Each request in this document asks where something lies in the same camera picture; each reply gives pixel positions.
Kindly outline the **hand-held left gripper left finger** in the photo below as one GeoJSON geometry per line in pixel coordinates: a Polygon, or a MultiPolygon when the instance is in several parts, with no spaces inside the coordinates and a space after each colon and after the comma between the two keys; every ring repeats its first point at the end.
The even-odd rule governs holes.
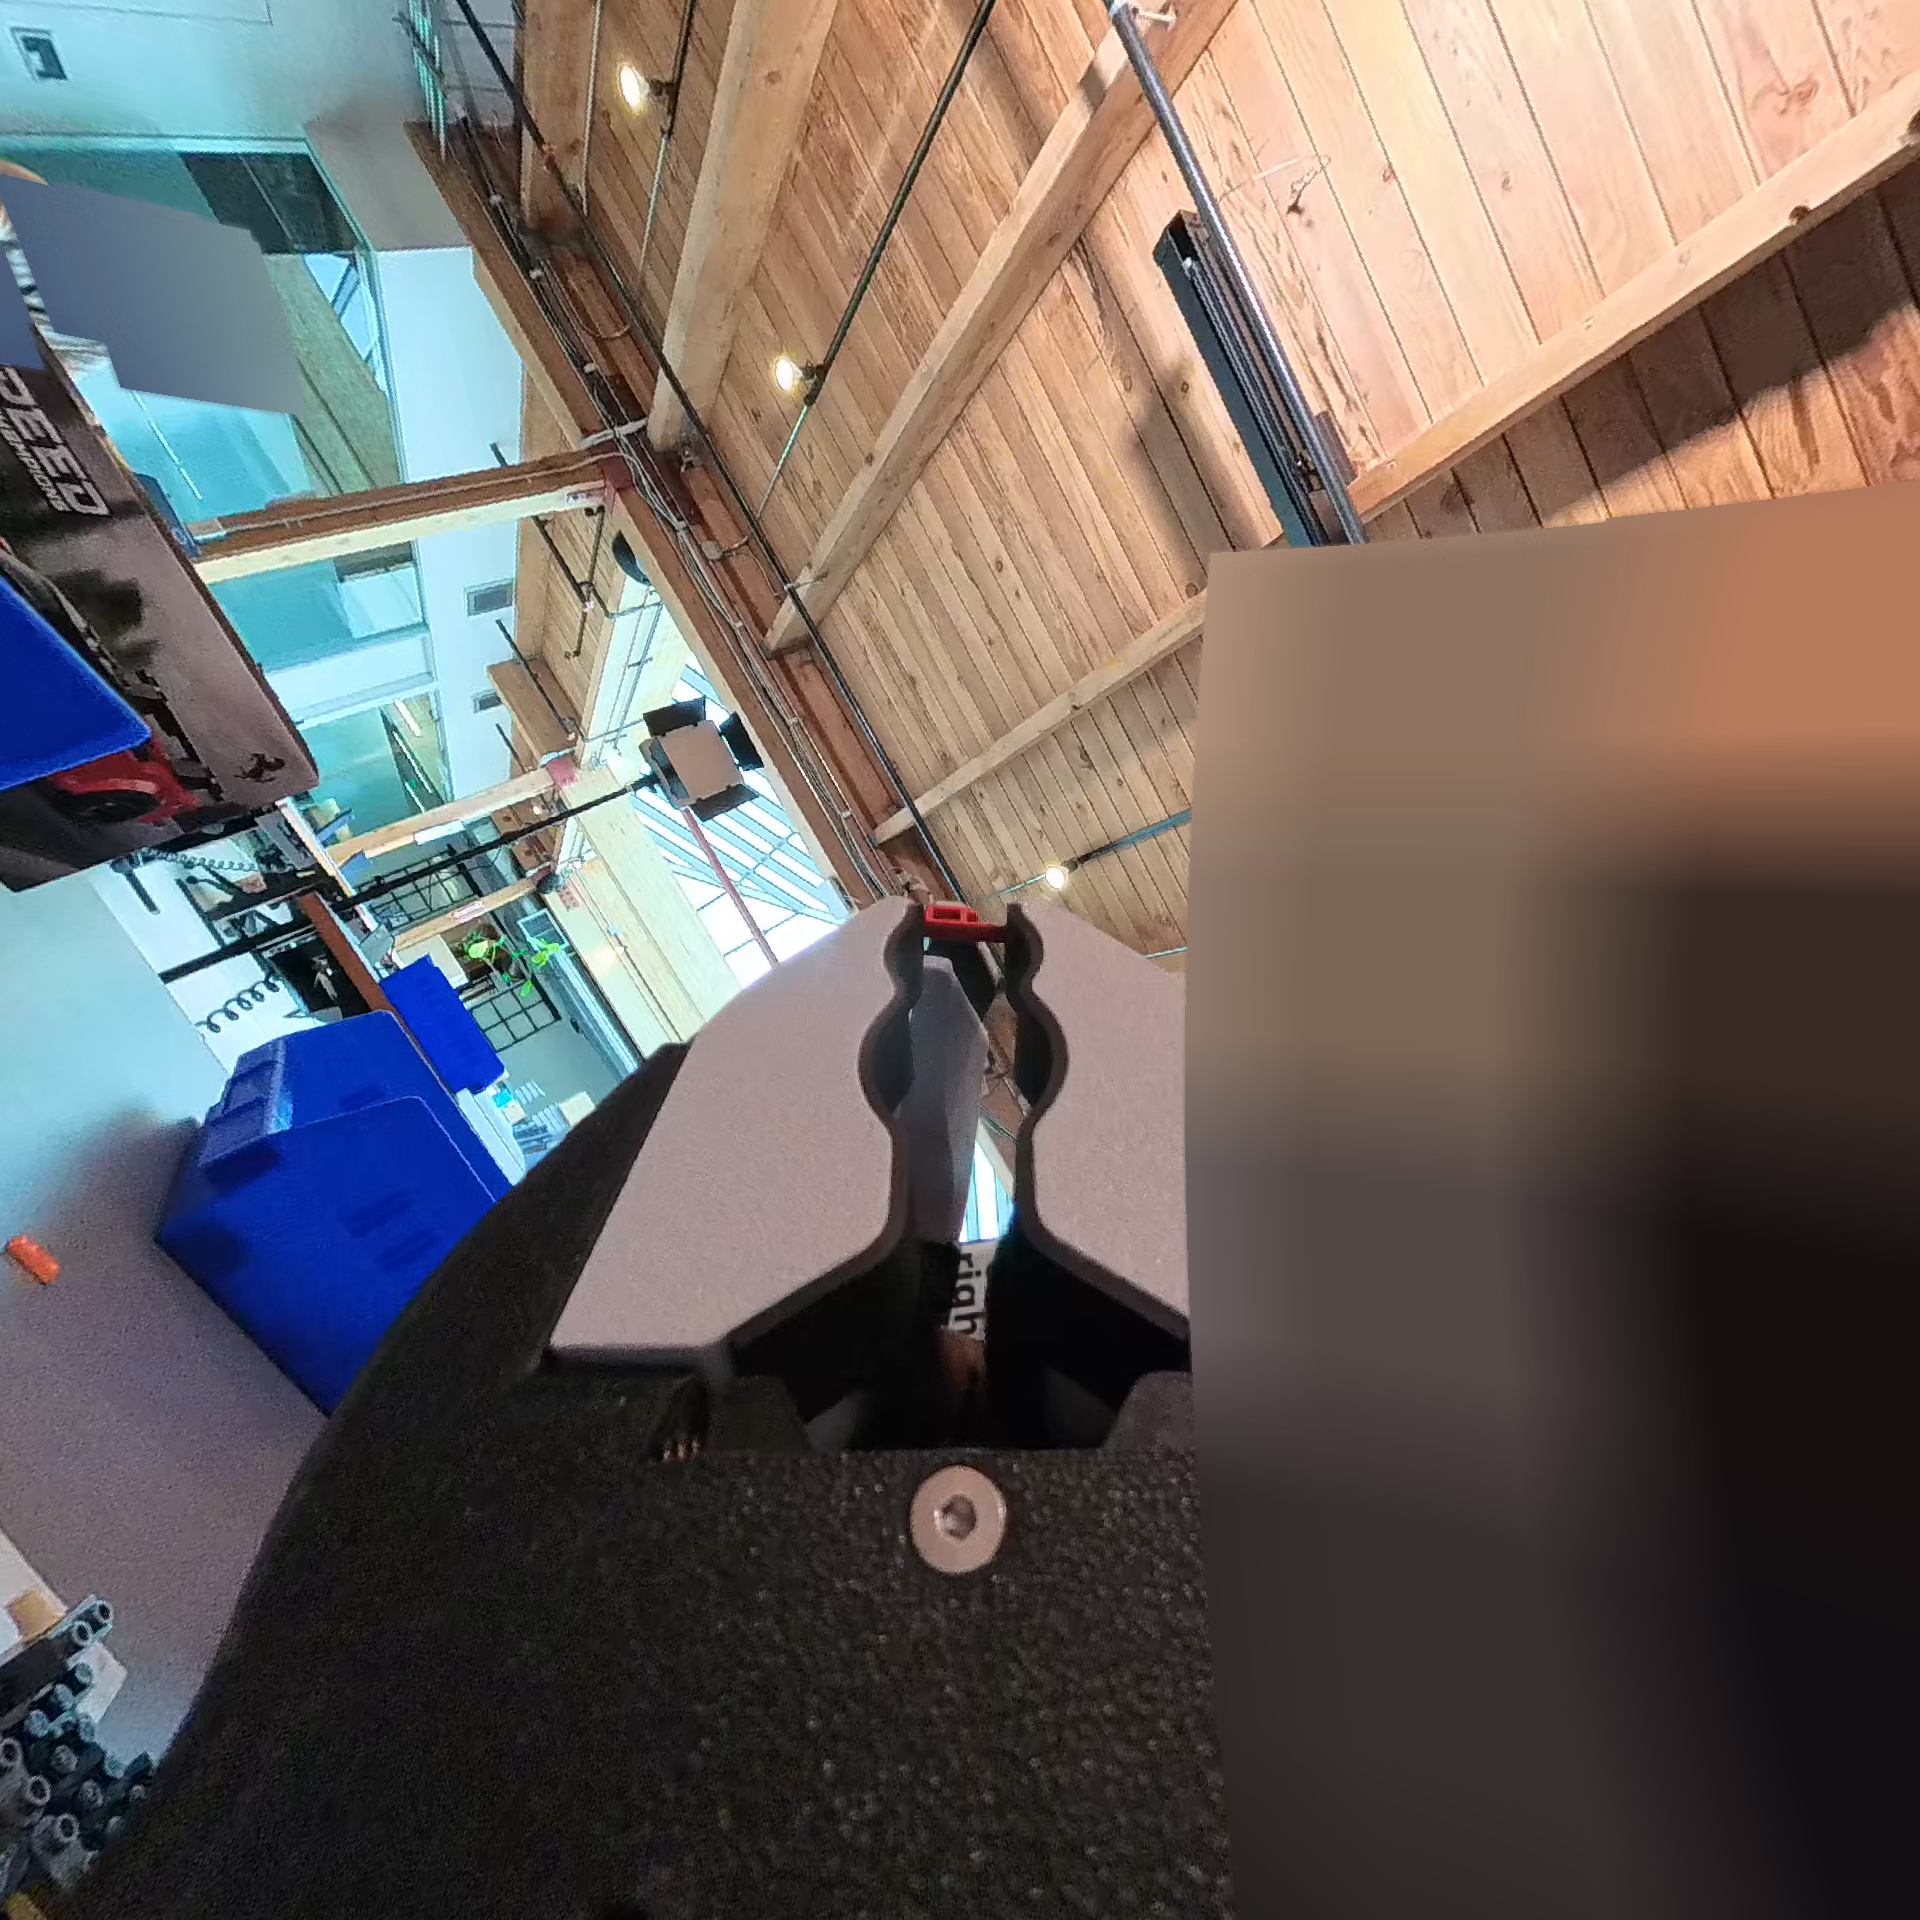
{"type": "Polygon", "coordinates": [[[921,935],[909,898],[875,900],[695,1032],[552,1325],[554,1362],[739,1376],[895,1250],[921,935]]]}

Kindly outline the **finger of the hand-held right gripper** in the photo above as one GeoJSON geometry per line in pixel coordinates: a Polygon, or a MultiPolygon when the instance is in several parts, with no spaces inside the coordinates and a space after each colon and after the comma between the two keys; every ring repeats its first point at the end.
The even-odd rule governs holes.
{"type": "Polygon", "coordinates": [[[948,960],[923,960],[906,1045],[909,1082],[898,1103],[906,1232],[923,1243],[960,1243],[986,1079],[986,1027],[948,960]]]}

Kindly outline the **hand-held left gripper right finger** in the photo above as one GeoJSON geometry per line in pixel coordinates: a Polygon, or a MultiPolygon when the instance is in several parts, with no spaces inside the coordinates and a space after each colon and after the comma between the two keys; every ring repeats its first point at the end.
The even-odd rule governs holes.
{"type": "Polygon", "coordinates": [[[1077,1281],[1186,1336],[1185,985],[1060,905],[1007,909],[1025,1103],[1014,1222],[1077,1281]]]}

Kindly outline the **black and red lego car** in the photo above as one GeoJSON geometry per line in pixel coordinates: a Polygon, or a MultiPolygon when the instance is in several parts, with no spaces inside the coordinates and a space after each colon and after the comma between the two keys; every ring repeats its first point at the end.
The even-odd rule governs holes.
{"type": "Polygon", "coordinates": [[[100,1738],[121,1680],[112,1607],[86,1595],[1,1650],[1,1913],[42,1916],[132,1826],[151,1788],[147,1752],[100,1738]]]}

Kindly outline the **dark lego set box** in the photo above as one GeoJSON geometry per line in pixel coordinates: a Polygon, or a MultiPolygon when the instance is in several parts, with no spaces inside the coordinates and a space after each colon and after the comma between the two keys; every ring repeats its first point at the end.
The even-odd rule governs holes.
{"type": "Polygon", "coordinates": [[[179,855],[314,788],[316,759],[197,567],[49,357],[1,369],[1,574],[92,627],[151,737],[1,791],[1,888],[179,855]]]}

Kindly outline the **green plant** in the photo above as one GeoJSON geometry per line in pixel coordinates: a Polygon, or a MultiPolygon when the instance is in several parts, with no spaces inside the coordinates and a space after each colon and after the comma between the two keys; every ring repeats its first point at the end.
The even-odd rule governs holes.
{"type": "Polygon", "coordinates": [[[477,923],[454,941],[468,985],[527,998],[541,971],[569,955],[563,938],[541,938],[520,923],[477,923]]]}

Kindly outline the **blue plastic storage bin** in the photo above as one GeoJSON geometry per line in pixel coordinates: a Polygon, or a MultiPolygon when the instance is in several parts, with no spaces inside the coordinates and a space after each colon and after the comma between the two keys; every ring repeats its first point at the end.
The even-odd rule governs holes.
{"type": "Polygon", "coordinates": [[[148,737],[87,620],[54,587],[1,574],[1,791],[148,737]]]}
{"type": "Polygon", "coordinates": [[[391,1011],[448,1093],[488,1093],[501,1057],[431,957],[418,957],[379,982],[391,1011]]]}
{"type": "Polygon", "coordinates": [[[322,1408],[509,1190],[391,1011],[250,1049],[185,1149],[157,1249],[322,1408]]]}

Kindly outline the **studio light on stand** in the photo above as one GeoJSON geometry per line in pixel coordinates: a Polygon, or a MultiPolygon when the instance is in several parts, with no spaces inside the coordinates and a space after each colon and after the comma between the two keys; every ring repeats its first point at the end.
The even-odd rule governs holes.
{"type": "Polygon", "coordinates": [[[264,892],[239,895],[215,923],[259,917],[259,928],[229,942],[169,963],[157,978],[182,982],[236,957],[250,957],[318,928],[318,906],[368,913],[373,900],[391,898],[409,885],[422,885],[447,870],[463,870],[477,859],[504,857],[535,837],[556,837],[563,826],[597,806],[631,801],[658,792],[689,826],[731,813],[753,801],[749,774],[762,769],[745,723],[731,715],[713,723],[706,702],[671,702],[644,712],[637,740],[640,770],[628,780],[616,776],[610,788],[584,792],[584,769],[573,752],[556,752],[535,762],[527,774],[504,780],[480,795],[447,801],[397,826],[365,832],[333,852],[322,852],[316,869],[273,882],[264,892]]]}

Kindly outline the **black linear ceiling fixture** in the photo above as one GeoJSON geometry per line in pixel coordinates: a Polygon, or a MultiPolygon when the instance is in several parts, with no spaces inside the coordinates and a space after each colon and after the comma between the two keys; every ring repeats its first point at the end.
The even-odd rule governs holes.
{"type": "Polygon", "coordinates": [[[1351,502],[1353,465],[1332,416],[1311,411],[1285,350],[1267,352],[1197,212],[1185,207],[1168,219],[1154,261],[1279,522],[1279,538],[1292,547],[1348,543],[1340,505],[1351,502]]]}

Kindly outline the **metal ceiling pipe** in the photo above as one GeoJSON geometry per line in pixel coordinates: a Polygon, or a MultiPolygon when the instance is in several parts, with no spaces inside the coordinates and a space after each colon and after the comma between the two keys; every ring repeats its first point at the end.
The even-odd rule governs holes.
{"type": "MultiPolygon", "coordinates": [[[[1145,10],[1136,1],[1108,1],[1106,20],[1115,26],[1118,44],[1122,47],[1122,54],[1125,54],[1125,60],[1128,60],[1128,67],[1139,83],[1139,92],[1143,92],[1143,97],[1154,114],[1154,121],[1157,121],[1157,128],[1168,143],[1168,151],[1171,151],[1182,180],[1186,185],[1186,197],[1192,200],[1192,212],[1197,212],[1197,219],[1211,232],[1218,253],[1225,261],[1225,268],[1229,268],[1235,284],[1240,289],[1240,297],[1250,304],[1250,312],[1255,315],[1255,327],[1260,327],[1260,336],[1262,336],[1267,352],[1285,350],[1282,337],[1275,332],[1275,323],[1269,321],[1269,315],[1260,298],[1250,268],[1246,265],[1246,257],[1243,257],[1243,253],[1232,235],[1232,228],[1222,216],[1222,207],[1221,207],[1218,194],[1207,178],[1207,168],[1197,157],[1197,150],[1186,135],[1186,128],[1179,117],[1179,107],[1172,104],[1172,92],[1164,83],[1164,75],[1158,71],[1157,58],[1145,47],[1145,35],[1143,35],[1145,10]]],[[[1366,541],[1366,529],[1365,529],[1361,518],[1355,516],[1353,500],[1340,505],[1340,518],[1351,533],[1348,543],[1365,543],[1366,541]]]]}

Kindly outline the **wooden support post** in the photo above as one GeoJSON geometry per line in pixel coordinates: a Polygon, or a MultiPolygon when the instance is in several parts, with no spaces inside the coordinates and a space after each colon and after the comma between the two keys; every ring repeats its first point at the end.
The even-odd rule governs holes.
{"type": "Polygon", "coordinates": [[[602,508],[610,488],[610,458],[554,452],[379,491],[302,494],[250,512],[193,522],[187,536],[200,576],[228,581],[443,533],[602,508]]]}

